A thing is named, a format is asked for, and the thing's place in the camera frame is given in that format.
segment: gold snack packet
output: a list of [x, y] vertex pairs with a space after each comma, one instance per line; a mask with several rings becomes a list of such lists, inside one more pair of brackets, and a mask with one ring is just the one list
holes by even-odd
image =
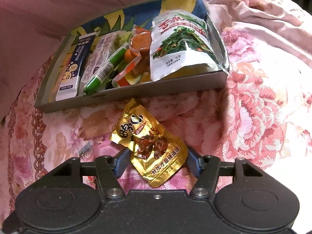
[[134, 99], [124, 108], [110, 139], [133, 152], [132, 164], [152, 187], [161, 186], [188, 156], [185, 143]]

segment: snack packet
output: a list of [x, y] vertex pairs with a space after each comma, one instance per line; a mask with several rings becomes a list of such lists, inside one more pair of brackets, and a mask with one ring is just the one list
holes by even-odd
[[72, 54], [66, 54], [63, 62], [62, 62], [62, 65], [60, 66], [60, 70], [59, 70], [59, 73], [57, 75], [57, 79], [55, 80], [55, 83], [54, 83], [54, 86], [52, 88], [52, 91], [50, 92], [49, 94], [49, 99], [48, 99], [48, 102], [51, 103], [51, 102], [54, 102], [55, 101], [55, 98], [56, 98], [56, 95], [57, 95], [57, 91], [60, 87], [60, 83], [62, 82], [62, 79], [63, 79], [63, 75], [65, 74], [68, 66], [69, 66], [69, 63], [71, 61], [71, 55]]
[[133, 151], [132, 164], [152, 187], [161, 186], [188, 156], [185, 143], [134, 99], [124, 108], [110, 139]]
[[130, 46], [140, 52], [142, 56], [148, 56], [151, 47], [151, 31], [134, 25], [131, 31]]
[[123, 44], [118, 48], [101, 67], [91, 76], [91, 79], [85, 84], [83, 92], [85, 96], [95, 93], [100, 85], [109, 77], [110, 73], [124, 59], [125, 52], [129, 49], [129, 44]]
[[131, 48], [132, 55], [135, 57], [130, 63], [112, 80], [114, 88], [133, 85], [141, 80], [141, 75], [135, 74], [135, 69], [141, 61], [141, 54], [139, 51]]
[[79, 42], [71, 55], [70, 63], [57, 91], [56, 101], [72, 98], [77, 95], [83, 66], [95, 36], [96, 32], [79, 37]]
[[208, 65], [212, 71], [219, 70], [203, 19], [184, 10], [173, 10], [155, 17], [152, 25], [152, 81], [196, 64]]
[[112, 32], [100, 38], [99, 43], [92, 54], [91, 60], [85, 67], [81, 83], [87, 83], [90, 77], [101, 67], [119, 46], [119, 35]]

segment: metal screw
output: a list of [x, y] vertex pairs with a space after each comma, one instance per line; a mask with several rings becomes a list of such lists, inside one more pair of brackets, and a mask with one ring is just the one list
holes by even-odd
[[162, 196], [161, 196], [160, 194], [154, 194], [153, 197], [154, 197], [155, 199], [158, 200], [158, 199], [160, 199]]
[[196, 196], [205, 196], [208, 194], [208, 191], [205, 188], [194, 188], [192, 192]]
[[122, 196], [123, 191], [120, 188], [111, 188], [107, 190], [107, 194], [111, 197], [119, 197]]

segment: pink blanket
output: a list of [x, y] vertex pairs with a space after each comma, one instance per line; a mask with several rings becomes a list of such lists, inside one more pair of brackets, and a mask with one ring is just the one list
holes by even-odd
[[[201, 155], [223, 161], [250, 159], [298, 196], [298, 233], [312, 229], [309, 174], [312, 164], [312, 17], [290, 0], [208, 0], [232, 65], [222, 90], [143, 99], [145, 108], [170, 132]], [[28, 81], [0, 128], [0, 222], [14, 210], [21, 190], [93, 144], [92, 161], [114, 155], [112, 126], [127, 101], [56, 113], [33, 105], [48, 60]], [[92, 179], [85, 182], [93, 185]], [[125, 192], [150, 189], [129, 166], [119, 179]], [[159, 189], [192, 188], [196, 178], [187, 167]], [[219, 180], [218, 189], [230, 182]]]

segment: floral pattern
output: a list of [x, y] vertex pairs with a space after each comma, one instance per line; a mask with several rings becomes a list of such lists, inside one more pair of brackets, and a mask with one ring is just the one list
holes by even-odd
[[[250, 8], [251, 4], [260, 10]], [[312, 46], [298, 43], [297, 35], [285, 39], [269, 28], [286, 18], [289, 31], [300, 30], [308, 36], [311, 30], [298, 24], [298, 19], [292, 24], [291, 17], [285, 16], [291, 10], [282, 3], [208, 0], [205, 5], [228, 50], [231, 71], [226, 88], [144, 98], [145, 108], [201, 155], [212, 154], [229, 162], [244, 157], [270, 170], [285, 159], [307, 159], [312, 154], [312, 70], [307, 66], [312, 64]], [[0, 146], [5, 149], [0, 155], [1, 168], [7, 173], [0, 183], [1, 220], [14, 210], [22, 189], [68, 158], [79, 156], [87, 143], [92, 144], [92, 151], [81, 161], [115, 155], [122, 149], [109, 136], [127, 101], [55, 113], [34, 108], [50, 61], [21, 90], [0, 127]], [[83, 181], [95, 187], [94, 179], [84, 177]], [[131, 166], [119, 182], [125, 192], [151, 189]], [[190, 191], [195, 182], [183, 166], [159, 189]], [[217, 189], [230, 182], [228, 177], [220, 178]]]

